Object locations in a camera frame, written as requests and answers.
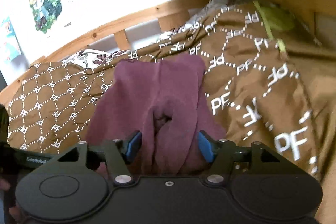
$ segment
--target metal screw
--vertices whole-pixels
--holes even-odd
[[[121,184],[129,183],[132,177],[129,175],[118,175],[115,177],[115,181]]]
[[[221,175],[210,175],[208,176],[208,181],[211,183],[220,183],[224,180]]]
[[[166,182],[166,186],[173,186],[174,185],[174,182],[172,182],[172,181],[167,181]]]

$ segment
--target wooden bed frame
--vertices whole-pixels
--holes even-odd
[[[298,18],[307,24],[312,33],[315,34],[315,15],[336,15],[336,0],[268,0],[279,4],[293,12]],[[57,62],[66,59],[68,56],[89,48],[93,42],[114,34],[118,47],[121,50],[131,49],[127,40],[125,29],[137,24],[158,19],[162,31],[168,31],[173,27],[183,25],[189,19],[188,10],[204,7],[209,0],[172,0],[155,7],[151,7],[115,21],[108,22],[90,32],[83,34],[70,43],[64,45],[49,56],[42,56],[31,64],[42,62]],[[0,103],[8,107],[8,103],[17,92],[21,81],[25,78],[21,75],[16,81],[0,92]]]

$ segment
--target brown bed sheet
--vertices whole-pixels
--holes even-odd
[[[227,138],[241,146],[262,141],[320,180],[324,199],[317,219],[336,223],[336,53],[317,46],[290,15],[263,8],[223,7],[187,32],[94,70],[62,62],[33,66],[9,105],[10,145],[62,152],[85,138],[121,58],[160,62],[189,52],[205,62],[208,107]]]

